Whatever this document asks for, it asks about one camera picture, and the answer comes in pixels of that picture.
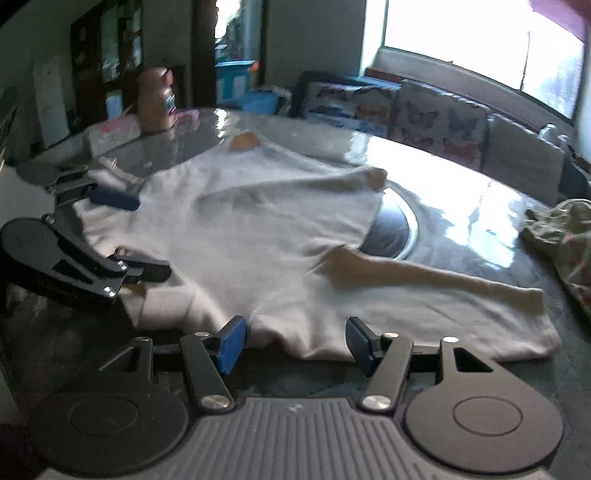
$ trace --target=blue box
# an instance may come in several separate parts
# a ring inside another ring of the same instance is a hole
[[[216,65],[217,103],[250,92],[249,70],[255,62],[255,60],[223,61]]]

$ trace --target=white fabric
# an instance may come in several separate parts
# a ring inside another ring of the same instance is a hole
[[[464,338],[496,359],[559,345],[540,290],[358,253],[383,170],[330,166],[268,142],[239,153],[228,145],[153,175],[136,212],[76,204],[102,254],[124,247],[171,262],[165,285],[122,296],[136,327],[215,331],[241,314],[250,346],[278,340],[306,359],[349,359],[349,316],[420,345]]]

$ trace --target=black circular base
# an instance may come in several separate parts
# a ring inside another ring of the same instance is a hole
[[[531,387],[495,377],[454,374],[416,396],[404,417],[413,443],[442,464],[479,475],[547,466],[562,438],[560,414]]]
[[[165,391],[55,393],[31,414],[36,451],[57,469],[84,476],[117,476],[159,460],[182,439],[184,404]]]

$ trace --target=butterfly cushion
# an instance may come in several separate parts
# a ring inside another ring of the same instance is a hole
[[[396,88],[311,82],[303,118],[387,138],[397,98]]]
[[[480,171],[490,109],[457,95],[449,97],[441,156]]]
[[[398,104],[391,140],[480,169],[487,107],[412,80],[402,81]]]

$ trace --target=cushion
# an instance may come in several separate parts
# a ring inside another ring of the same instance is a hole
[[[564,152],[495,113],[482,173],[547,205],[556,205]]]
[[[391,140],[480,170],[490,109],[444,90],[403,80]]]
[[[395,89],[312,82],[302,117],[315,124],[350,128],[387,138]]]

